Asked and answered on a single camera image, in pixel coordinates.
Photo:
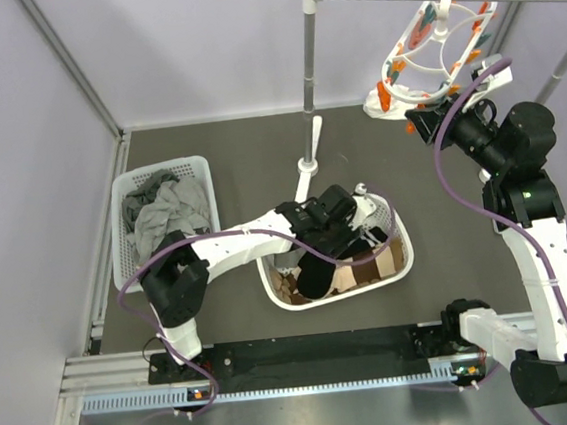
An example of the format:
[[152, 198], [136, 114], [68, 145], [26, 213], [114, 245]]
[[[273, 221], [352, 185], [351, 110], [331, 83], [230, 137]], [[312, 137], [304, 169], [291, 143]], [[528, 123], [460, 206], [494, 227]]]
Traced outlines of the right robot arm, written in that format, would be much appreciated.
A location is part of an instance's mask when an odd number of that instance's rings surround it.
[[529, 408], [567, 402], [567, 230], [559, 191], [544, 169], [554, 147], [555, 117], [542, 104], [519, 102], [502, 123], [485, 117], [490, 100], [462, 109], [445, 131], [440, 149], [459, 147], [486, 171], [484, 211], [513, 254], [535, 332], [528, 335], [487, 303], [455, 300], [442, 317], [451, 350], [472, 345], [506, 368]]

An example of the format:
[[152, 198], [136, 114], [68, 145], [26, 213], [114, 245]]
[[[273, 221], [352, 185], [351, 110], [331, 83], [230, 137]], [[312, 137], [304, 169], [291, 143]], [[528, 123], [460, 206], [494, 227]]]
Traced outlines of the white round clip hanger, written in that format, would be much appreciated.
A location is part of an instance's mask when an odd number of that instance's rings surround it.
[[460, 89], [491, 38], [494, 1], [422, 2], [381, 66], [376, 87], [425, 108]]

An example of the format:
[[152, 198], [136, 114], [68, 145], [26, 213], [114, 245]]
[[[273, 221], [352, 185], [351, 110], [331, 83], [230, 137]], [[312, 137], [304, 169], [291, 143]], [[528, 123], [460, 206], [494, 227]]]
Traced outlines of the black sock with white stripes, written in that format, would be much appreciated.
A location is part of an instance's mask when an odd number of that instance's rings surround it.
[[299, 261], [296, 278], [297, 291], [307, 299], [319, 300], [325, 297], [332, 286], [337, 265], [306, 253]]

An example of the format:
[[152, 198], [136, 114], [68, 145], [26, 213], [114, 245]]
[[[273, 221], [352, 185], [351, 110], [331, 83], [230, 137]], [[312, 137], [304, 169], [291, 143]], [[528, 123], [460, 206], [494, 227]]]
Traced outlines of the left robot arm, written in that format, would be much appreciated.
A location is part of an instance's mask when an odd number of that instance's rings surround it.
[[169, 365], [184, 379], [204, 368], [196, 331], [208, 284], [234, 268], [298, 246], [337, 262], [365, 235], [380, 207], [364, 186], [355, 192], [338, 184], [303, 203], [283, 202], [261, 217], [222, 232], [187, 236], [171, 232], [137, 274], [171, 355]]

